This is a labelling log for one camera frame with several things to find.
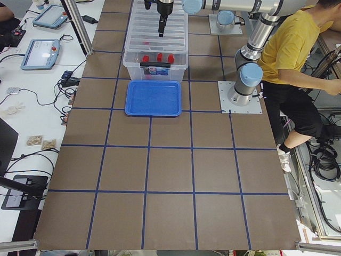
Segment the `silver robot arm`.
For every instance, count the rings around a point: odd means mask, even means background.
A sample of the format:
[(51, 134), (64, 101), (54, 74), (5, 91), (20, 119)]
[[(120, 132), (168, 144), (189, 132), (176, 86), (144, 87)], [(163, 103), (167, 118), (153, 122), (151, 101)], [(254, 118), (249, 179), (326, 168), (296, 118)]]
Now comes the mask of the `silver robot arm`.
[(216, 27), (220, 33), (226, 33), (234, 27), (235, 14), (228, 10), (219, 11), (216, 19)]
[(303, 6), (306, 1), (181, 1), (183, 10), (190, 15), (200, 10), (246, 11), (260, 13), (257, 24), (244, 45), (235, 56), (237, 80), (228, 92), (229, 101), (237, 106), (246, 106), (251, 101), (255, 87), (261, 82), (263, 72), (256, 61), (280, 17), (288, 16)]

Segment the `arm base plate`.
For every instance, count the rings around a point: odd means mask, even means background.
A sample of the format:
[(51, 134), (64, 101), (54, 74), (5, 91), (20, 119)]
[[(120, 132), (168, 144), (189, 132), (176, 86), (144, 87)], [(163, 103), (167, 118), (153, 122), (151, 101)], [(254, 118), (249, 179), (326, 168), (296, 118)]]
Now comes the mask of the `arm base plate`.
[(220, 12), (209, 16), (210, 33), (212, 35), (242, 36), (242, 24), (233, 12)]
[(223, 114), (262, 114), (257, 89), (250, 95), (241, 95), (235, 91), (234, 81), (218, 81), (221, 113)]

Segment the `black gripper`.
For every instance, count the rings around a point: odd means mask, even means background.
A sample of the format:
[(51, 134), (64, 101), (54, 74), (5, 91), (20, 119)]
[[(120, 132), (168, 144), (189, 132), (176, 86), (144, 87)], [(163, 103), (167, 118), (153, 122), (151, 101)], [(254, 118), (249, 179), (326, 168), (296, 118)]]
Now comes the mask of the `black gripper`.
[(173, 0), (157, 0), (157, 11), (161, 15), (159, 19), (158, 33), (159, 37), (164, 36), (164, 31), (167, 23), (167, 15), (170, 15), (173, 11)]

